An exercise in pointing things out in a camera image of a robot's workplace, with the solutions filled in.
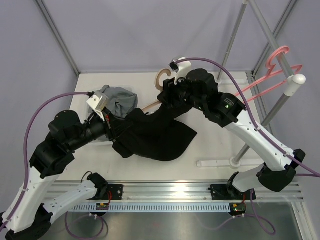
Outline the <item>black shirt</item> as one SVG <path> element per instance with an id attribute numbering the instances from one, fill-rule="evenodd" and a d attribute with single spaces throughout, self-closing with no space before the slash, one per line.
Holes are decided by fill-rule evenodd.
<path id="1" fill-rule="evenodd" d="M 152 114 L 134 109 L 122 121 L 131 124 L 116 136 L 112 148 L 123 158 L 133 155 L 160 162 L 179 158 L 197 136 L 197 132 L 176 118 L 190 106 L 167 108 L 161 105 Z"/>

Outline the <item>pink plastic hanger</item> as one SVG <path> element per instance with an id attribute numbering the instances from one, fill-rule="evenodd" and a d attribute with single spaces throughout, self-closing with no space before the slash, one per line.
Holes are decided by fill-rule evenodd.
<path id="1" fill-rule="evenodd" d="M 259 78 L 258 80 L 256 80 L 254 83 L 251 83 L 249 84 L 247 87 L 243 88 L 241 90 L 242 93 L 246 92 L 247 90 L 250 90 L 252 89 L 253 87 L 265 82 L 266 80 L 268 79 L 271 79 L 279 74 L 282 74 L 284 71 L 282 69 L 279 69 L 279 70 L 276 70 L 274 71 L 274 69 L 276 68 L 276 64 L 273 63 L 273 60 L 276 58 L 276 57 L 279 57 L 281 54 L 284 54 L 286 55 L 287 53 L 290 52 L 290 47 L 287 46 L 287 45 L 283 45 L 281 47 L 279 47 L 277 50 L 275 50 L 267 59 L 266 63 L 265 63 L 265 67 L 267 69 L 267 72 L 266 74 Z M 280 87 L 281 85 L 285 84 L 288 80 L 285 79 L 283 80 L 282 82 L 279 82 L 277 84 L 275 84 L 274 86 L 262 91 L 261 93 L 258 93 L 254 96 L 252 96 L 251 98 L 247 99 L 247 102 L 251 102 L 255 99 L 257 99 L 258 97 L 262 97 L 263 95 L 266 95 L 267 93 L 275 90 L 276 88 Z"/>

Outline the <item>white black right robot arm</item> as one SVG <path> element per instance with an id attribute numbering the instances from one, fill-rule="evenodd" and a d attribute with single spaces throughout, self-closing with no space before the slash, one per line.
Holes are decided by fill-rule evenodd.
<path id="1" fill-rule="evenodd" d="M 249 109 L 231 93 L 218 90 L 215 77 L 205 69 L 191 70 L 179 80 L 163 81 L 158 100 L 169 109 L 195 108 L 210 121 L 244 141 L 263 160 L 263 164 L 235 172 L 225 186 L 210 186 L 221 200 L 242 200 L 252 189 L 265 187 L 281 192 L 295 178 L 306 154 L 285 147 L 263 126 L 250 118 Z"/>

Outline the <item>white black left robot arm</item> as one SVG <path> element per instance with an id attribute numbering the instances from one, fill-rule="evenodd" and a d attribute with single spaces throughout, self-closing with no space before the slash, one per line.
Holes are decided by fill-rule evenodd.
<path id="1" fill-rule="evenodd" d="M 86 200 L 120 200 L 118 186 L 109 186 L 98 173 L 91 173 L 74 189 L 45 200 L 53 183 L 75 159 L 74 153 L 83 146 L 108 136 L 113 140 L 116 131 L 112 124 L 116 118 L 111 113 L 101 116 L 93 113 L 81 123 L 73 110 L 58 113 L 48 125 L 49 134 L 35 149 L 29 161 L 29 178 L 22 196 L 16 197 L 10 208 L 0 215 L 0 228 L 7 229 L 7 240 L 38 240 L 52 224 L 73 207 Z"/>

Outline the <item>grey shirt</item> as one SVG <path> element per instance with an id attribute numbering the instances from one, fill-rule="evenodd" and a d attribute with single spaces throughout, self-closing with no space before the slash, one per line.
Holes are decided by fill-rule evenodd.
<path id="1" fill-rule="evenodd" d="M 108 98 L 103 115 L 111 113 L 117 118 L 125 119 L 138 106 L 138 95 L 125 88 L 104 85 L 99 92 Z"/>

